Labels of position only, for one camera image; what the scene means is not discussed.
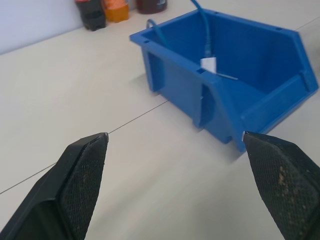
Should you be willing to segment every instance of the white wall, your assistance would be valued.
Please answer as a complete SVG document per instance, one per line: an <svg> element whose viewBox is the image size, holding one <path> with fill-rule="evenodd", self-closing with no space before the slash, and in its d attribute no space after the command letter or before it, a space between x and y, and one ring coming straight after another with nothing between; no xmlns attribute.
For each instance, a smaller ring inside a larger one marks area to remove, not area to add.
<svg viewBox="0 0 320 240"><path fill-rule="evenodd" d="M81 26L74 0L0 0L0 54Z"/></svg>

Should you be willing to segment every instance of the orange bottle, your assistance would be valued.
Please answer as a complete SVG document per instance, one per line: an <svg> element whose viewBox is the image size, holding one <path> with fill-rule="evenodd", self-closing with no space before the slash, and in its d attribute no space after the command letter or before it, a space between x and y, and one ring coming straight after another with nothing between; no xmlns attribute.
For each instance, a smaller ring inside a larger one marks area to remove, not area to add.
<svg viewBox="0 0 320 240"><path fill-rule="evenodd" d="M129 18L129 5L126 0L103 0L105 15L110 22L121 22Z"/></svg>

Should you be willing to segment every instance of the white table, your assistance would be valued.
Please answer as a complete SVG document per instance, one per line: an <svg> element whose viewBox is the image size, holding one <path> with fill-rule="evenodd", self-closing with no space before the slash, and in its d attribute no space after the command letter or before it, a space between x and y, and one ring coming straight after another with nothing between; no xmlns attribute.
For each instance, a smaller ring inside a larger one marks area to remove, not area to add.
<svg viewBox="0 0 320 240"><path fill-rule="evenodd" d="M303 11L292 0L199 2L289 29L320 16L316 0ZM175 0L152 18L193 9ZM149 17L134 12L103 30L78 29L0 56L0 192L54 164L71 142L115 130L87 239L282 239L247 156L149 92L140 49L128 39ZM318 20L300 29L317 74L319 29ZM270 132L318 164L319 104L317 93ZM0 229L44 173L0 194Z"/></svg>

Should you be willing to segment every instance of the blue cable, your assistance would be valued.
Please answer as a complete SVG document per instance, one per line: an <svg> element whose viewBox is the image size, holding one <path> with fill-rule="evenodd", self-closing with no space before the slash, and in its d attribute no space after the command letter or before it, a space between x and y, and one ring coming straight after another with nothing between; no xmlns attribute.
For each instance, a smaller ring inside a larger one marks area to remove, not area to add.
<svg viewBox="0 0 320 240"><path fill-rule="evenodd" d="M204 57L211 58L213 56L212 55L212 39L211 39L211 34L210 34L210 27L209 27L208 18L205 14L205 11L203 10L203 8L200 6L200 4L196 0L191 0L191 2L198 9L198 11L202 17L203 23L204 23L204 28L205 28ZM170 49L170 46L169 46L165 36L163 35L160 28L157 26L155 21L153 21L152 19L148 19L148 21L146 21L146 28L149 28L150 24L153 26L153 29L154 29L156 35L160 38L163 45Z"/></svg>

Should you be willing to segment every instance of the blue plastic bin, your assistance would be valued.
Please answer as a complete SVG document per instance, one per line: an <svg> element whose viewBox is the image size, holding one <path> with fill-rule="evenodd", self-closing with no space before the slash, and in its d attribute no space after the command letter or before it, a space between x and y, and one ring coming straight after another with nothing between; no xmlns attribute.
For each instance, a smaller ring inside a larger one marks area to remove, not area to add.
<svg viewBox="0 0 320 240"><path fill-rule="evenodd" d="M219 12L208 17L217 72L200 67L205 29L192 11L130 36L142 48L151 91L159 92L221 142L245 150L243 131L266 133L311 96L318 84L296 31Z"/></svg>

